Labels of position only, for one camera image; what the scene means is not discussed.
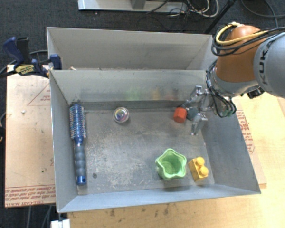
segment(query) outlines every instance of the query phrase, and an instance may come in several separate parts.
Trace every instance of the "gray carpet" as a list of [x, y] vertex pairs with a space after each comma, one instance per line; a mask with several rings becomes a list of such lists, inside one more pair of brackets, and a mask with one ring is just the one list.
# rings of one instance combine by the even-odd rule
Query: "gray carpet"
[[[68, 27], [89, 29], [114, 29], [133, 31], [165, 31], [175, 33], [201, 34], [212, 23], [192, 15], [185, 19], [167, 17], [152, 13], [146, 16], [140, 12], [121, 11], [78, 11], [78, 0], [0, 0], [0, 70], [11, 61], [2, 49], [3, 43], [10, 37], [29, 37], [30, 50], [47, 49], [46, 27]], [[228, 0], [218, 0], [220, 7]], [[285, 14], [285, 0], [266, 0], [276, 15]], [[272, 15], [270, 7], [263, 0], [244, 0], [255, 12]], [[240, 0], [228, 10], [217, 26], [232, 21], [250, 24], [261, 29], [276, 26], [272, 18], [255, 15], [245, 9]], [[278, 19], [279, 26], [285, 25], [285, 18]], [[6, 108], [6, 79], [0, 79], [0, 115]], [[0, 145], [0, 223], [5, 228], [26, 227], [29, 209], [5, 209], [4, 166], [5, 142]], [[31, 210], [30, 226], [41, 227], [49, 206], [35, 206]], [[50, 219], [57, 219], [55, 208], [52, 208]]]

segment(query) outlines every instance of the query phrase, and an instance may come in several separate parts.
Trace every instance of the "orange block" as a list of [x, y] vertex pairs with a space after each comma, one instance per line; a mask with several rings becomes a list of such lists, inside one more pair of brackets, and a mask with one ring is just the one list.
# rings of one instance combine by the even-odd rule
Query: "orange block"
[[174, 116], [173, 116], [174, 121], [181, 124], [185, 122], [186, 117], [187, 117], [187, 110], [185, 108], [177, 107], [175, 109]]

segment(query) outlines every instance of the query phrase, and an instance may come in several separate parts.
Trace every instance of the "clamp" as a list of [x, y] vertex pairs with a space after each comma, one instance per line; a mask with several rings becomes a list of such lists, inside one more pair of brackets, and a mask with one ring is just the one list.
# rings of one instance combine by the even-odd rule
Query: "clamp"
[[0, 74], [0, 78], [13, 74], [19, 74], [21, 76], [36, 75], [49, 78], [49, 70], [62, 69], [61, 58], [58, 54], [52, 54], [48, 60], [43, 61], [43, 63], [51, 63], [49, 70], [44, 68], [38, 60], [32, 58], [31, 54], [29, 53], [28, 37], [19, 39], [16, 39], [16, 37], [11, 37], [3, 44], [3, 49], [11, 58], [15, 60], [15, 64], [12, 71]]

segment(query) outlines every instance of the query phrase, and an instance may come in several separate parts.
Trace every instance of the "yellow lego block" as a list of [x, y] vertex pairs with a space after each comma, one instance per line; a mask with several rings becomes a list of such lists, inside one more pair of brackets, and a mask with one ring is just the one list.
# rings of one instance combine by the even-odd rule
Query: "yellow lego block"
[[188, 165], [194, 181], [199, 181], [208, 177], [209, 170], [204, 164], [205, 160], [203, 157], [198, 157], [189, 161]]

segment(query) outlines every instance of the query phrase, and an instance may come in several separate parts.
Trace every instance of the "green cup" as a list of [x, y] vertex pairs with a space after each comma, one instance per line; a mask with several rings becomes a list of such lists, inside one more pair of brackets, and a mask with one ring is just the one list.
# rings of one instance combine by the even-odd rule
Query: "green cup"
[[187, 159], [174, 149], [166, 151], [155, 160], [157, 172], [163, 179], [183, 178], [186, 175]]

